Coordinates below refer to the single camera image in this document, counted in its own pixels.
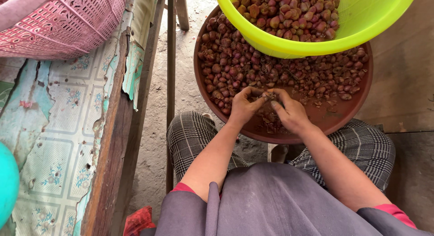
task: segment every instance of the hand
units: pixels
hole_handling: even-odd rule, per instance
[[[247,99],[251,96],[259,97],[263,92],[262,89],[249,86],[236,94],[232,100],[231,116],[227,123],[232,123],[241,129],[267,101],[265,97],[260,97],[252,103]]]
[[[301,133],[313,126],[306,115],[303,105],[291,99],[290,95],[284,89],[269,89],[268,91],[276,94],[285,106],[285,108],[283,108],[278,102],[271,101],[271,106],[276,111],[286,129],[300,136]]]

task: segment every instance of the red sleeve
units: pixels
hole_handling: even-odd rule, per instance
[[[189,186],[187,186],[187,184],[185,183],[178,183],[175,188],[171,191],[187,191],[187,192],[192,192],[194,194],[196,194]]]
[[[410,220],[410,218],[405,214],[405,212],[400,210],[396,205],[382,204],[382,205],[377,205],[374,208],[376,208],[378,210],[385,211],[385,212],[391,214],[392,216],[396,217],[398,220],[403,222],[405,225],[417,229],[416,225]]]

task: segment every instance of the brown plastic tray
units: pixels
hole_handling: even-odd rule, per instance
[[[219,12],[220,7],[217,5],[217,7],[210,13],[210,15],[207,17],[205,22],[202,25],[202,28],[199,31],[199,35],[202,35],[203,32],[206,30],[206,24],[208,23],[209,19],[211,17],[214,17]],[[194,64],[194,74],[196,76],[196,82],[198,83],[198,87],[200,90],[200,94],[202,95],[203,99],[207,103],[208,107],[211,109],[212,112],[224,123],[227,122],[229,119],[228,116],[224,115],[220,109],[217,107],[217,105],[211,101],[211,95],[207,93],[206,86],[204,83],[205,76],[201,73],[201,67],[200,64],[202,63],[202,60],[198,58],[198,50],[200,46],[200,41],[196,41],[196,46],[194,48],[194,56],[193,56],[193,64]],[[318,126],[324,134],[328,135],[333,133],[334,131],[338,130],[339,128],[343,127],[347,122],[351,120],[355,116],[355,114],[360,110],[361,106],[366,100],[366,97],[368,96],[369,89],[371,88],[372,84],[372,73],[373,73],[373,57],[372,57],[372,49],[369,42],[364,43],[363,48],[365,49],[366,53],[369,55],[369,61],[364,64],[363,68],[367,69],[365,76],[363,77],[362,81],[359,83],[360,91],[353,95],[352,100],[341,100],[339,97],[330,98],[330,100],[336,100],[337,105],[333,107],[336,112],[328,112],[326,110],[327,107],[330,105],[327,102],[323,102],[323,105],[321,105],[320,108],[317,108],[316,105],[313,104],[313,101],[316,100],[316,98],[312,98],[309,100],[308,104],[305,106],[306,113],[309,116],[311,122]],[[282,87],[278,86],[278,88],[285,89],[288,93],[290,93],[290,96],[295,99],[299,100],[300,95],[297,93],[292,95],[292,87]],[[276,133],[271,134],[267,133],[265,129],[262,129],[261,131],[257,131],[256,128],[259,124],[263,122],[261,117],[254,116],[241,130],[241,134],[266,143],[274,143],[274,144],[297,144],[302,143],[301,139],[292,133]]]

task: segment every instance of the shallot pile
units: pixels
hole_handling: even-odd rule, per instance
[[[258,28],[284,39],[323,42],[339,28],[340,0],[233,0],[232,4]]]
[[[358,85],[367,72],[363,64],[369,60],[361,46],[301,59],[264,55],[246,42],[221,11],[209,19],[207,32],[197,40],[201,43],[197,54],[202,61],[202,74],[206,76],[206,91],[225,115],[231,113],[234,96],[247,86],[265,89],[289,86],[292,87],[290,95],[300,94],[297,100],[302,104],[307,105],[312,99],[319,108],[327,101],[330,107],[327,110],[335,112],[331,107],[336,100],[330,98],[351,100],[360,90]],[[278,122],[277,116],[266,114],[265,123]]]

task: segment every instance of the wooden post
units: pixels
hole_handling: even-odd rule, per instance
[[[142,140],[144,117],[146,114],[146,105],[148,104],[149,87],[151,84],[152,69],[154,68],[154,59],[157,51],[158,35],[160,34],[161,18],[163,17],[165,1],[166,0],[157,1],[153,26],[149,29],[148,41],[146,43],[146,48],[144,49],[144,60],[138,92],[138,111],[133,111],[132,114],[118,201],[116,203],[111,229],[112,236],[122,235],[125,227],[125,220],[128,216],[128,207],[131,200],[132,185],[137,165],[140,141]]]
[[[178,15],[181,30],[188,31],[190,24],[188,22],[187,0],[176,0],[176,14]]]
[[[167,127],[175,117],[175,59],[176,59],[176,0],[167,0]],[[166,193],[173,189],[173,166],[169,146],[166,144]]]

